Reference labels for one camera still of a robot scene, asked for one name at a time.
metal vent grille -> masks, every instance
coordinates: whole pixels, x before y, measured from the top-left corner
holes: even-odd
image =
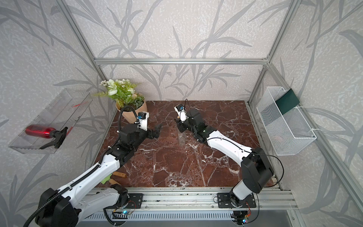
[[[130,215],[116,214],[127,221],[163,221],[163,220],[231,220],[232,211],[135,211]],[[83,221],[106,220],[103,212],[97,212]]]

flower pot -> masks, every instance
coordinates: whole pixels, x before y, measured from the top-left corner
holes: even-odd
[[[118,109],[118,111],[120,111],[120,106],[116,103],[116,108]],[[146,106],[146,101],[144,101],[144,104],[142,104],[142,106],[140,106],[140,108],[138,108],[137,110],[135,110],[136,114],[139,114],[139,112],[147,112],[147,106]],[[134,123],[136,121],[135,115],[132,111],[124,111],[122,113],[122,116],[129,122],[129,123]]]

red spray bottle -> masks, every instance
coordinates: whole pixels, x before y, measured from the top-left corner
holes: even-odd
[[[29,125],[25,129],[25,133],[27,135],[45,138],[45,139],[55,138],[51,142],[41,146],[40,149],[45,149],[50,146],[54,146],[54,148],[57,149],[62,145],[62,143],[67,135],[67,129],[68,129],[67,127],[64,127],[64,129],[62,129],[61,131],[58,131],[53,127],[47,127],[47,126],[42,126],[42,125]]]

white cable tie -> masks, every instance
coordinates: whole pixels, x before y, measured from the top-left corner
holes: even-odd
[[[69,190],[71,190],[73,187],[71,186],[71,184],[73,184],[73,182],[67,184],[66,186],[69,187]]]

dark green card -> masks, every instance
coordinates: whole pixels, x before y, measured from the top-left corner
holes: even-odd
[[[296,97],[292,89],[288,90],[283,96],[281,96],[278,100],[276,100],[276,105],[281,111],[282,115],[284,115],[289,110],[297,106],[299,103],[300,101]]]

